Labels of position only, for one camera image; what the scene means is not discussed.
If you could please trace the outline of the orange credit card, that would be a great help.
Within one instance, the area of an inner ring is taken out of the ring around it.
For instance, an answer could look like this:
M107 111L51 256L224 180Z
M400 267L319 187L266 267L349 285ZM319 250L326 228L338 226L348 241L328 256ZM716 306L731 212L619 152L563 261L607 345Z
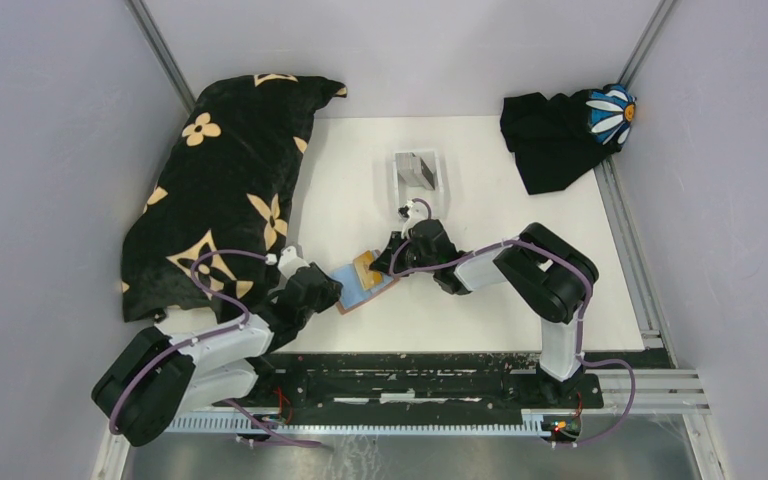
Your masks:
M371 268L376 259L377 254L374 251L367 250L358 255L352 262L363 291L370 291L381 285L384 281L383 274Z

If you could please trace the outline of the tan leather card holder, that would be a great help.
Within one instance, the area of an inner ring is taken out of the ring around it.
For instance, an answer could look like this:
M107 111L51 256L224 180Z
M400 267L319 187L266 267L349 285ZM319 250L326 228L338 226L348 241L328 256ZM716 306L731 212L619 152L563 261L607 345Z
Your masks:
M329 274L342 285L340 298L336 303L337 311L341 315L363 306L397 282L393 277L371 269L372 263L379 256L379 250L367 250Z

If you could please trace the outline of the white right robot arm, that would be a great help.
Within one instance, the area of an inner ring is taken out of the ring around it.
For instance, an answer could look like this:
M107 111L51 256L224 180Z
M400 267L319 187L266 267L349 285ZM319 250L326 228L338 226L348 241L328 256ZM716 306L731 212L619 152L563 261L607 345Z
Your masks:
M595 263L539 222L517 236L473 251L458 249L438 219L394 232L369 269L392 278L430 273L451 295L507 284L541 320L537 392L551 408L578 393L585 373L584 312L599 279Z

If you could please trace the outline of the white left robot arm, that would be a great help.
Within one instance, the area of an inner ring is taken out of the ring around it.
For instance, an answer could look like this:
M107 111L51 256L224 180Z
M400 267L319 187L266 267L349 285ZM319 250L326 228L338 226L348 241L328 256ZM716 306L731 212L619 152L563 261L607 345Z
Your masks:
M274 379L262 357L291 341L311 317L333 307L342 284L311 263L254 311L190 334L138 332L91 392L108 428L135 446L160 436L183 414L224 400L267 404Z

